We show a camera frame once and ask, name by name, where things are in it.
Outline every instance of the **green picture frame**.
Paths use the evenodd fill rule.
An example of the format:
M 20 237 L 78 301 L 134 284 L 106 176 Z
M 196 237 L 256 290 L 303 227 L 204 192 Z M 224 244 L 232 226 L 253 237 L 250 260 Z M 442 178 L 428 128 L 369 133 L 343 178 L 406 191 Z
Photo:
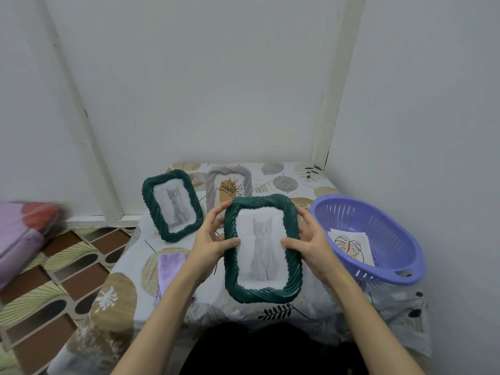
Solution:
M 283 211 L 283 225 L 286 235 L 299 239 L 297 208 L 285 195 L 270 195 L 262 197 L 236 197 L 226 210 L 224 217 L 224 234 L 226 239 L 237 237 L 236 217 L 242 209 L 258 209 L 274 207 Z M 261 290 L 249 290 L 237 282 L 240 268 L 238 266 L 236 247 L 224 252 L 226 268 L 226 289 L 237 302 L 248 304 L 252 302 L 286 303 L 293 301 L 302 287 L 302 256 L 301 253 L 287 248 L 285 259 L 288 264 L 289 277 L 282 290 L 267 287 Z
M 166 183 L 172 179 L 181 179 L 183 181 L 184 188 L 188 191 L 190 204 L 195 210 L 196 220 L 194 223 L 186 226 L 182 230 L 176 233 L 170 233 L 168 231 L 168 224 L 166 223 L 160 206 L 157 200 L 154 198 L 154 187 L 163 183 Z M 196 232 L 203 223 L 203 210 L 202 206 L 198 201 L 196 196 L 195 188 L 192 186 L 191 178 L 187 173 L 182 170 L 173 170 L 162 175 L 148 177 L 144 180 L 142 184 L 142 198 L 146 203 L 151 218 L 153 219 L 154 226 L 157 227 L 161 239 L 169 243 L 179 242 L 186 235 Z

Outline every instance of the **forearm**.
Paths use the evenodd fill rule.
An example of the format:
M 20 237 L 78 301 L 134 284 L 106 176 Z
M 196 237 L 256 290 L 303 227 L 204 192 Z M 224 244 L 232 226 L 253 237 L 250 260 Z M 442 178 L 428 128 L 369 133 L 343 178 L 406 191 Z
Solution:
M 344 268 L 337 270 L 329 277 L 328 286 L 341 305 L 368 371 L 373 375 L 423 374 L 351 275 Z
M 181 268 L 112 375 L 163 373 L 195 289 L 196 280 Z

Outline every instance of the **cat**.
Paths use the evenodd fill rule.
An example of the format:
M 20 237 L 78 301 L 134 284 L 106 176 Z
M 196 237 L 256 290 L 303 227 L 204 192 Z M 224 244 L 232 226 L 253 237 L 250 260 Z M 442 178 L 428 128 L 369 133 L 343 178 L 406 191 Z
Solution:
M 172 226 L 176 227 L 188 222 L 190 219 L 189 210 L 180 195 L 179 186 L 177 185 L 174 189 L 167 189 L 166 193 L 173 205 L 173 218 L 175 219 L 175 223 L 173 223 Z
M 255 254 L 250 269 L 254 280 L 276 280 L 278 275 L 278 259 L 272 248 L 272 218 L 266 222 L 253 219 L 255 234 Z

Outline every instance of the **floor mat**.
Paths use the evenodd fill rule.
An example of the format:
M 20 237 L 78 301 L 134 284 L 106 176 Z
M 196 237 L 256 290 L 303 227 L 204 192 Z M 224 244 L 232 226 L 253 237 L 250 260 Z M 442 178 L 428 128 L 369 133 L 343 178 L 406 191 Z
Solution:
M 134 229 L 66 230 L 0 292 L 0 375 L 45 373 L 89 313 Z

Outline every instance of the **white wall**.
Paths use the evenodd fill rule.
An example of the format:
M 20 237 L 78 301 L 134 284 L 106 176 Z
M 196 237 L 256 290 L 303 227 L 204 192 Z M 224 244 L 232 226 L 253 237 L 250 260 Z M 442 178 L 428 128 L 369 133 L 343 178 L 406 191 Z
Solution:
M 309 160 L 341 0 L 47 0 L 125 214 L 171 162 Z
M 500 0 L 366 0 L 327 163 L 421 243 L 435 373 L 498 373 Z
M 59 201 L 101 214 L 9 0 L 0 0 L 0 201 Z

